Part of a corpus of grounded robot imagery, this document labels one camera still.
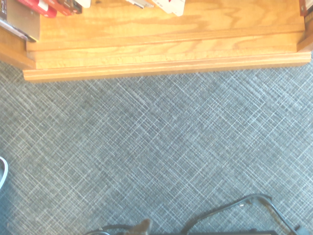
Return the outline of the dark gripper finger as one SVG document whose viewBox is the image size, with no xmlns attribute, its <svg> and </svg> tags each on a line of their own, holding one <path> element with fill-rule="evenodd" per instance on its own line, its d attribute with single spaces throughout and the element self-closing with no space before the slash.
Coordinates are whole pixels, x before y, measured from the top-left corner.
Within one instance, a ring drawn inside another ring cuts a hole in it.
<svg viewBox="0 0 313 235">
<path fill-rule="evenodd" d="M 151 219 L 147 218 L 141 221 L 139 224 L 133 226 L 129 229 L 130 235 L 148 235 L 152 228 L 152 221 Z"/>
</svg>

